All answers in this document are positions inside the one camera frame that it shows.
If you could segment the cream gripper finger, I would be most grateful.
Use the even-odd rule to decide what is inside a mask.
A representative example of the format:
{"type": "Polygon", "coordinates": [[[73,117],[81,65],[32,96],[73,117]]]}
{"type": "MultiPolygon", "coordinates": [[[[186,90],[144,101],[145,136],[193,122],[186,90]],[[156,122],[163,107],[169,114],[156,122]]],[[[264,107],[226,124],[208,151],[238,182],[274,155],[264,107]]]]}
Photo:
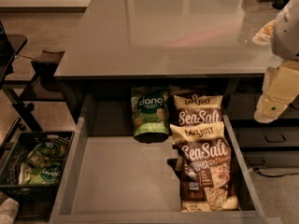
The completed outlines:
{"type": "Polygon", "coordinates": [[[288,101],[269,95],[261,95],[256,105],[254,119],[260,123],[270,123],[277,120],[288,105],[288,101]]]}

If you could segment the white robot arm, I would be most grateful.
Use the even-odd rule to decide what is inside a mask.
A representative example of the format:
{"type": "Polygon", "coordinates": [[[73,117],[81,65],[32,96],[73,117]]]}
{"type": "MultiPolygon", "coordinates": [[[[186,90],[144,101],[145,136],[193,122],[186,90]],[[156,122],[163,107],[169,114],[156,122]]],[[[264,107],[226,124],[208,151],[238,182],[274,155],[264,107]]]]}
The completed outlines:
{"type": "Polygon", "coordinates": [[[254,119],[261,123],[276,120],[299,95],[299,0],[290,0],[252,38],[257,45],[270,45],[282,59],[277,67],[268,67],[263,77],[263,94],[256,105],[254,119]]]}

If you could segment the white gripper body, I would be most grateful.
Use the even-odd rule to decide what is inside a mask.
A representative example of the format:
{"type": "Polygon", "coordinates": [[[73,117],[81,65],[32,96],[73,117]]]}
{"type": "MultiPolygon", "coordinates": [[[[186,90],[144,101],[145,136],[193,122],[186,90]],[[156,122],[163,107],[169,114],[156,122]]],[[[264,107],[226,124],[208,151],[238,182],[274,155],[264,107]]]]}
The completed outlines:
{"type": "Polygon", "coordinates": [[[299,62],[283,61],[277,68],[268,67],[263,78],[263,93],[284,104],[299,94],[299,62]]]}

